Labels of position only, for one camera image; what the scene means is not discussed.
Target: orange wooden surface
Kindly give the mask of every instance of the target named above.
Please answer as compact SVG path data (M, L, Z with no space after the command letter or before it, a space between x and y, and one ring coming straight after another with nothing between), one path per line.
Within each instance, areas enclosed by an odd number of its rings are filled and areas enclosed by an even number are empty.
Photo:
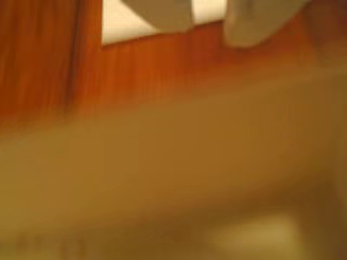
M0 125L61 110L77 0L0 1Z
M151 36L102 48L101 9L101 0L85 0L80 10L73 108L82 113L199 92L199 82L219 75L238 81L316 63L302 15L267 43L249 50L226 47L220 22L187 34Z
M347 54L347 8L338 1L313 0L266 43L237 50L223 44L221 22L103 48L102 0L2 0L0 125L195 95L220 76L233 88L327 63Z

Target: white paper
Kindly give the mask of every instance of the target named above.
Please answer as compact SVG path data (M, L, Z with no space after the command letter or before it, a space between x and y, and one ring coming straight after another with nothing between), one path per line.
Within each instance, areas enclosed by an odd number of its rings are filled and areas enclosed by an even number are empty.
M210 23L225 18L227 0L192 0L194 23ZM160 34L121 0L104 0L102 16L103 45Z

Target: tan surface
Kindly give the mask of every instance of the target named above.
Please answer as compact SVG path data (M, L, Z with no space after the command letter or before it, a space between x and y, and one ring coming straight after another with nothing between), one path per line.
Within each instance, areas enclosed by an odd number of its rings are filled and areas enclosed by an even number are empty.
M347 88L343 93L343 97L347 100ZM340 141L335 161L336 189L342 199L344 218L347 223L347 103L344 106L339 137Z
M324 174L341 79L282 81L5 140L2 235L179 215Z

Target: wood grain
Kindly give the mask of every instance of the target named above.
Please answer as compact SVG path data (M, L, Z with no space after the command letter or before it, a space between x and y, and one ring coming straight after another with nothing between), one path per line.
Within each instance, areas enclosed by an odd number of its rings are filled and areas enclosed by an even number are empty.
M226 47L220 22L102 48L101 10L101 0L85 0L80 10L72 105L81 113L199 93L201 82L223 75L263 79L316 63L302 15L249 50Z
M76 9L77 0L0 1L0 125L62 111Z
M314 0L304 10L305 22L321 65L346 62L347 1Z

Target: white cloth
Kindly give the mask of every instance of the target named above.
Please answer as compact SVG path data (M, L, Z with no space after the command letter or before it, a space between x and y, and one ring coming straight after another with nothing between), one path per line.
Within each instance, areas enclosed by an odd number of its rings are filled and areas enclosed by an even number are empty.
M257 45L309 0L104 0L103 43L175 33L225 19L226 43Z

